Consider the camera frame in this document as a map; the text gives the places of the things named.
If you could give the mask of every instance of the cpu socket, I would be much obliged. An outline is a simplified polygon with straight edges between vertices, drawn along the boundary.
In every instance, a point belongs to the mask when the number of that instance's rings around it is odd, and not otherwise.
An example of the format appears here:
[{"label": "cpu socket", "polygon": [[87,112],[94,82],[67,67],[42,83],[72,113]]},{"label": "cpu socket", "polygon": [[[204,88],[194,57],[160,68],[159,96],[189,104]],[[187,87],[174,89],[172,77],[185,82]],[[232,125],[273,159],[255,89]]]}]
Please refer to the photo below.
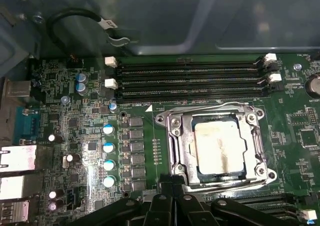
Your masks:
[{"label": "cpu socket", "polygon": [[259,120],[248,103],[177,107],[155,117],[167,129],[170,173],[181,175],[186,192],[253,190],[277,179],[267,168]]}]

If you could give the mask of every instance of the green circuit board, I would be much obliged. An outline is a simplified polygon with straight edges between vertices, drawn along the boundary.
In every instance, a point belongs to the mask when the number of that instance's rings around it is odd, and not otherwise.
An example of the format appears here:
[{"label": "green circuit board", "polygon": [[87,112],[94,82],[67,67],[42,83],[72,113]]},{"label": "green circuit board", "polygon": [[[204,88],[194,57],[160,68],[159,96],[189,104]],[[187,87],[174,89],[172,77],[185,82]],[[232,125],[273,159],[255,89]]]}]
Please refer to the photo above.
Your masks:
[{"label": "green circuit board", "polygon": [[[197,62],[255,60],[259,55],[215,55],[215,56],[157,56],[128,57],[118,59],[122,63],[177,62],[181,58],[191,58]],[[169,173],[169,153],[166,130],[154,123],[158,113],[177,106],[213,105],[228,101],[248,102],[262,108],[265,117],[259,121],[262,142],[267,157],[267,165],[275,170],[278,179],[255,191],[240,191],[205,195],[207,201],[221,195],[228,197],[253,196],[279,193],[308,195],[320,192],[320,100],[313,99],[305,91],[305,82],[312,74],[320,72],[320,63],[310,63],[307,54],[277,54],[280,73],[285,91],[274,92],[264,98],[240,98],[232,100],[175,101],[157,103],[120,104],[114,113],[108,110],[109,100],[101,94],[105,65],[102,58],[80,59],[81,67],[68,67],[65,59],[43,59],[33,62],[32,71],[43,79],[47,97],[45,106],[40,109],[39,144],[48,144],[51,133],[62,134],[65,143],[55,145],[54,168],[45,173],[44,191],[41,195],[41,223],[51,224],[58,218],[70,221],[108,205],[122,197],[141,200],[144,195],[158,192],[157,181],[160,174]],[[302,70],[295,71],[294,64],[301,64]],[[89,79],[88,94],[80,96],[75,91],[76,74],[85,73]],[[61,104],[61,97],[70,97],[70,103]],[[137,127],[129,127],[132,118],[142,121]],[[114,134],[106,136],[103,126],[114,126]],[[133,179],[123,177],[130,171],[130,165],[123,160],[130,157],[124,147],[128,146],[127,135],[130,130],[141,130],[143,136],[138,140],[144,148],[137,155],[144,155],[143,163],[137,166],[145,169],[145,175]],[[115,151],[107,154],[103,151],[106,142],[115,145]],[[62,158],[68,153],[77,153],[82,157],[82,164],[62,166]],[[116,168],[106,172],[103,163],[106,159],[114,160]],[[116,179],[114,187],[106,189],[102,184],[105,177],[112,175]],[[124,185],[140,181],[138,190],[124,191]],[[48,212],[48,194],[53,189],[82,187],[81,206],[76,210],[66,207]]]}]

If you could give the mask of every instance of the black cable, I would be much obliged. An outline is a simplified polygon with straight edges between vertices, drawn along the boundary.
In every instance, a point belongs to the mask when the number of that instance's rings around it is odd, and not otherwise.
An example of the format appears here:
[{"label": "black cable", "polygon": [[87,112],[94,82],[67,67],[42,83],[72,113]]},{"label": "black cable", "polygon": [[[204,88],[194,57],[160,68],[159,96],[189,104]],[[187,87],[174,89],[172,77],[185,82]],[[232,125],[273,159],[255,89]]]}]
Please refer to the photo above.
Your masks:
[{"label": "black cable", "polygon": [[94,12],[86,9],[81,8],[67,8],[64,10],[61,10],[57,12],[56,14],[49,17],[49,19],[46,21],[46,31],[48,33],[48,36],[52,40],[52,42],[65,54],[69,55],[71,58],[75,58],[75,55],[68,51],[66,45],[63,41],[61,41],[55,34],[54,31],[54,24],[57,23],[59,20],[66,18],[68,16],[72,15],[80,15],[87,18],[90,18],[96,22],[101,21],[101,17]]}]

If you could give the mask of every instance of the integrated circuit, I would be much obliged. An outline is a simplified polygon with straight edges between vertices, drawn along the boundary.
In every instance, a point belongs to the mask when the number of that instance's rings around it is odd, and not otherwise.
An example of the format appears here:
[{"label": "integrated circuit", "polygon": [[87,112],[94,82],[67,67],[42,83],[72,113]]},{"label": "integrated circuit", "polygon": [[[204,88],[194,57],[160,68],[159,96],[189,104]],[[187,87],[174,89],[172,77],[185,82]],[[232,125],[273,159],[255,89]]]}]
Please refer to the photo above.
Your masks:
[{"label": "integrated circuit", "polygon": [[142,179],[146,177],[146,169],[145,167],[132,168],[131,175],[132,178]]},{"label": "integrated circuit", "polygon": [[91,100],[98,100],[99,94],[98,93],[91,93],[90,94],[90,99]]},{"label": "integrated circuit", "polygon": [[55,80],[57,75],[55,73],[49,73],[48,74],[48,80]]},{"label": "integrated circuit", "polygon": [[133,191],[146,190],[146,181],[145,180],[136,180],[132,183]]},{"label": "integrated circuit", "polygon": [[130,147],[128,147],[128,146],[123,146],[123,147],[121,148],[121,151],[122,151],[122,152],[130,152]]},{"label": "integrated circuit", "polygon": [[131,184],[123,184],[122,190],[123,191],[131,191],[132,190]]},{"label": "integrated circuit", "polygon": [[92,114],[98,114],[100,112],[100,109],[99,108],[93,108],[91,109],[91,113]]},{"label": "integrated circuit", "polygon": [[122,135],[121,135],[121,139],[122,139],[122,140],[128,140],[128,139],[130,139],[129,134],[122,134]]},{"label": "integrated circuit", "polygon": [[98,80],[98,73],[92,73],[91,75],[90,75],[90,79],[91,80]]},{"label": "integrated circuit", "polygon": [[129,122],[130,122],[129,123],[130,127],[142,127],[142,125],[143,125],[142,118],[140,118],[140,117],[130,118]]},{"label": "integrated circuit", "polygon": [[122,177],[124,177],[124,178],[129,178],[129,177],[131,177],[130,171],[123,171],[121,175],[122,175]]},{"label": "integrated circuit", "polygon": [[139,152],[144,150],[144,143],[142,141],[139,142],[131,142],[130,148],[132,152]]},{"label": "integrated circuit", "polygon": [[88,143],[88,150],[96,150],[97,149],[97,143],[96,142],[89,142]]},{"label": "integrated circuit", "polygon": [[77,127],[78,126],[78,119],[69,119],[68,125],[69,125],[69,127]]},{"label": "integrated circuit", "polygon": [[131,160],[130,159],[122,159],[121,162],[123,165],[129,165],[131,163]]},{"label": "integrated circuit", "polygon": [[145,163],[145,155],[144,154],[132,155],[131,156],[131,163],[133,165],[144,164]]},{"label": "integrated circuit", "polygon": [[144,131],[142,129],[130,130],[130,139],[138,140],[144,137]]},{"label": "integrated circuit", "polygon": [[103,200],[96,200],[94,202],[94,210],[99,210],[104,207],[104,201]]},{"label": "integrated circuit", "polygon": [[70,175],[70,181],[73,183],[76,183],[79,181],[79,175],[78,174],[72,174]]},{"label": "integrated circuit", "polygon": [[59,120],[59,114],[49,114],[48,118],[50,121],[57,121]]},{"label": "integrated circuit", "polygon": [[107,106],[103,105],[103,106],[100,107],[100,114],[106,115],[108,113],[109,113],[109,109],[108,109]]},{"label": "integrated circuit", "polygon": [[129,123],[128,122],[121,122],[120,126],[121,126],[121,128],[129,128]]}]

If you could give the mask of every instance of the blue serial port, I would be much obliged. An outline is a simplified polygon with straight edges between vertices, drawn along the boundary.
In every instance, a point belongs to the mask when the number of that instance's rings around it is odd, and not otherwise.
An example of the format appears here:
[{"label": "blue serial port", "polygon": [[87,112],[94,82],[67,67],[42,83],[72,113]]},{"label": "blue serial port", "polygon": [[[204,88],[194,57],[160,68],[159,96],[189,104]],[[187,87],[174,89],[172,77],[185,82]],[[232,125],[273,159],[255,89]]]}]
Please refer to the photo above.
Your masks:
[{"label": "blue serial port", "polygon": [[25,109],[17,107],[13,133],[13,145],[21,144],[21,139],[32,144],[39,133],[40,115],[39,109]]}]

